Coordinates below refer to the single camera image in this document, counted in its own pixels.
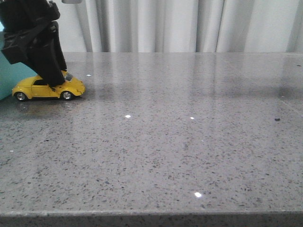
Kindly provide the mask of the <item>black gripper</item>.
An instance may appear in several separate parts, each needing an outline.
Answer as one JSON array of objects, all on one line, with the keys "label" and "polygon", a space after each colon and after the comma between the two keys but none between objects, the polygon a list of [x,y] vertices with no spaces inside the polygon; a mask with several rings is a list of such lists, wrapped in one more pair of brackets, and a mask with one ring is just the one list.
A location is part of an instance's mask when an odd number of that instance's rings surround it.
[{"label": "black gripper", "polygon": [[29,64],[49,86],[65,82],[67,70],[59,38],[60,12],[52,0],[2,0],[2,53],[11,63]]}]

